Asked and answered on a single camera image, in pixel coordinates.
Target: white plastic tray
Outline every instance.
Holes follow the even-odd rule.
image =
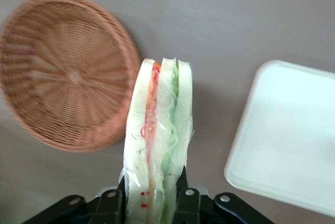
[[[335,74],[282,61],[261,66],[225,177],[335,217]]]

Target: wrapped sandwich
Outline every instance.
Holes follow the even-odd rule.
[[[192,134],[192,72],[175,59],[145,59],[127,119],[126,223],[171,223],[176,182]]]

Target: wicker basket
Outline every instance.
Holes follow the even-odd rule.
[[[5,100],[58,149],[93,151],[124,135],[139,67],[125,29],[89,0],[29,0],[2,27]]]

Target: gray surface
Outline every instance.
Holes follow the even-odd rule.
[[[24,0],[0,0],[0,20]],[[143,58],[189,61],[194,129],[188,179],[232,192],[275,223],[335,219],[234,189],[224,166],[256,69],[279,59],[334,71],[335,0],[93,0],[127,27]],[[0,102],[0,222],[19,223],[69,194],[118,183],[123,142],[74,154],[29,136]]]

